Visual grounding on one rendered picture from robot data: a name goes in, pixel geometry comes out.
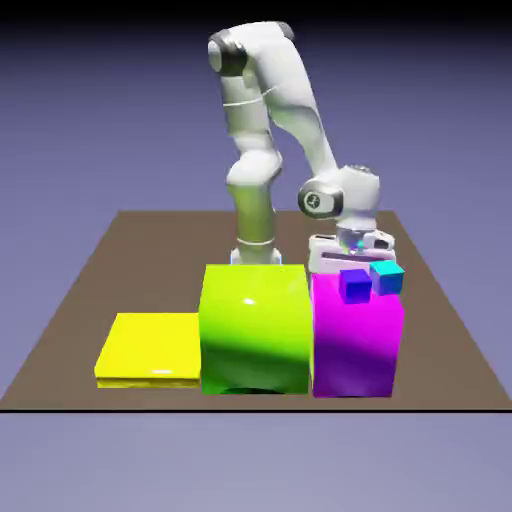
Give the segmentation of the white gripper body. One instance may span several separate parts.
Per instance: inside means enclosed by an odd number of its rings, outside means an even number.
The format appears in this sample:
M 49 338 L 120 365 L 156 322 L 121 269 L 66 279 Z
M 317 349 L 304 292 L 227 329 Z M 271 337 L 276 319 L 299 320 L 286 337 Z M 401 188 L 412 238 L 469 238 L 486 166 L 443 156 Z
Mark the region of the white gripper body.
M 396 260 L 395 238 L 389 234 L 363 234 L 352 240 L 318 234 L 309 238 L 308 270 L 313 274 L 369 271 L 371 263 L 386 260 Z

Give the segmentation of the small blue cube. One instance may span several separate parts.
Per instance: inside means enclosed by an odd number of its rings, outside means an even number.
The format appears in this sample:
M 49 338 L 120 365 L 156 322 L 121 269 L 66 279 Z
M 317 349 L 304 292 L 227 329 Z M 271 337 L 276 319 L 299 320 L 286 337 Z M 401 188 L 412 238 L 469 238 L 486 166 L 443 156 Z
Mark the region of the small blue cube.
M 339 293 L 346 304 L 369 303 L 372 280 L 364 269 L 345 269 L 339 273 Z

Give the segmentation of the small cyan cube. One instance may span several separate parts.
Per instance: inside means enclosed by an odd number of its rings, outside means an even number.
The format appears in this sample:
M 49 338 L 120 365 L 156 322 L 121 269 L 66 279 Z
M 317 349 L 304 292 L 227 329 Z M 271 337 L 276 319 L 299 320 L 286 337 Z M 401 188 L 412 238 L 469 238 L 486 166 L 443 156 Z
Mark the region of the small cyan cube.
M 377 295 L 399 295 L 405 270 L 394 260 L 375 261 L 370 264 L 372 287 Z

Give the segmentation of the large magenta box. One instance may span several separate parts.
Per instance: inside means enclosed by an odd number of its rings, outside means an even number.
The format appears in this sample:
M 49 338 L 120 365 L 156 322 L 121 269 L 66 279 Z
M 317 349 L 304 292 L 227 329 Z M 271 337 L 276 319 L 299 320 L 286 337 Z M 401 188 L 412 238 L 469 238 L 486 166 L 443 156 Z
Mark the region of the large magenta box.
M 334 274 L 312 275 L 310 291 L 313 396 L 391 396 L 405 318 L 401 297 L 372 293 L 367 303 L 349 304 Z

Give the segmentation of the large lime green box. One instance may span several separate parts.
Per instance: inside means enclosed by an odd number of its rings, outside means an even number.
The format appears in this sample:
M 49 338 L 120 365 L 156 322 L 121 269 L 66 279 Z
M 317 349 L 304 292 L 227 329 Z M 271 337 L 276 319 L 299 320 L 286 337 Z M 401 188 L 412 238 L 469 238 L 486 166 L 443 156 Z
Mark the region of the large lime green box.
M 204 394 L 309 392 L 313 316 L 302 265 L 209 264 L 198 313 Z

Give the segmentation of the large flat yellow box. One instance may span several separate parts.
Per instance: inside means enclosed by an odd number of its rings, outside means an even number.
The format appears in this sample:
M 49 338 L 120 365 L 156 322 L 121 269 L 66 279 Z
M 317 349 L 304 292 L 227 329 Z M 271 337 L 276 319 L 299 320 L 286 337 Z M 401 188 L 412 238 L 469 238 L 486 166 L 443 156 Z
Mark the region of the large flat yellow box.
M 94 367 L 99 388 L 198 388 L 196 313 L 119 313 Z

